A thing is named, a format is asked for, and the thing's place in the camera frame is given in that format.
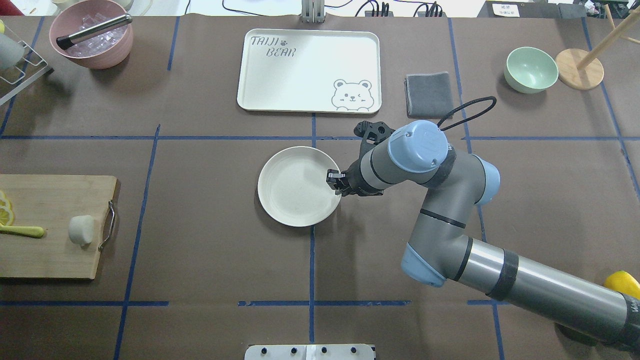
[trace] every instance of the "wooden cutting board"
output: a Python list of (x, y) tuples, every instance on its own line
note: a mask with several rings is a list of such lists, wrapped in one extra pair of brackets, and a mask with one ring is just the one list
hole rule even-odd
[[(0, 277), (94, 279), (115, 187), (113, 176), (0, 174), (13, 224), (45, 229), (40, 239), (0, 233)], [(78, 215), (95, 219), (93, 241), (84, 247), (68, 236), (69, 220)]]

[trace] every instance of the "blue joint cap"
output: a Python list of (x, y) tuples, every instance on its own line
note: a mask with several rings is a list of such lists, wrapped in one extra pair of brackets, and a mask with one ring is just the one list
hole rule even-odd
[(500, 188), (500, 172), (498, 169), (493, 166), (493, 164), (482, 160), (480, 156), (472, 154), (477, 157), (484, 168), (484, 193), (478, 202), (477, 205), (485, 205), (488, 204), (491, 199), (498, 193), (498, 189)]
[(406, 244), (404, 256), (402, 257), (402, 270), (422, 284), (431, 285), (436, 288), (444, 285), (444, 282), (447, 280), (431, 267), (422, 256), (418, 255), (409, 244)]
[(396, 130), (387, 145), (391, 160), (401, 169), (414, 174), (432, 171), (447, 158), (449, 144), (438, 126), (427, 120), (416, 120)]

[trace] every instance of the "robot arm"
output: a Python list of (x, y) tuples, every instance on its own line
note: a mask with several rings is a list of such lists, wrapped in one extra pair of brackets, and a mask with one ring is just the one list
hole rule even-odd
[(488, 203), (498, 191), (493, 165), (456, 153), (426, 120), (396, 131), (363, 121), (354, 132), (363, 139), (359, 159), (342, 173), (327, 173), (336, 193), (382, 195), (405, 180), (429, 189), (402, 259), (410, 277), (436, 287), (452, 279), (606, 345), (640, 351), (640, 302), (634, 297), (463, 234), (474, 205)]

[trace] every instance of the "brown table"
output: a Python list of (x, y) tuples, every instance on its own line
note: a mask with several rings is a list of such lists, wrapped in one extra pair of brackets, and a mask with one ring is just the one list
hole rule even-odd
[[(116, 176), (120, 216), (94, 281), (0, 281), (0, 358), (242, 359), (251, 344), (311, 342), (375, 344), (379, 359), (628, 358), (456, 282), (406, 276), (399, 262), (425, 191), (416, 184), (346, 197), (301, 229), (272, 220), (256, 193), (262, 165), (293, 145), (346, 168), (359, 143), (341, 139), (357, 122), (408, 123), (405, 75), (446, 70), (456, 103), (498, 98), (447, 132), (502, 175), (467, 234), (597, 283), (620, 269), (640, 276), (640, 48), (613, 45), (600, 58), (605, 88), (587, 92), (558, 82), (523, 95), (502, 77), (510, 50), (587, 48), (586, 31), (595, 45), (606, 21), (141, 17), (130, 56), (88, 70), (48, 44), (51, 17), (3, 20), (55, 72), (0, 107), (0, 172)], [(381, 110), (242, 110), (253, 28), (377, 34)]]

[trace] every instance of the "wooden mug tree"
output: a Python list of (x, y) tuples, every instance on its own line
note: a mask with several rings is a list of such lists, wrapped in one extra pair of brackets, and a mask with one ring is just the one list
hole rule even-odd
[(609, 6), (605, 6), (609, 22), (613, 26), (613, 31), (602, 40), (593, 50), (587, 52), (582, 49), (563, 50), (556, 56), (559, 77), (563, 83), (578, 90), (589, 90), (598, 86), (604, 78), (604, 68), (596, 57), (602, 54), (618, 38), (640, 44), (640, 41), (623, 36), (624, 33), (638, 20), (640, 20), (640, 10), (629, 10), (629, 16), (617, 27), (611, 19)]

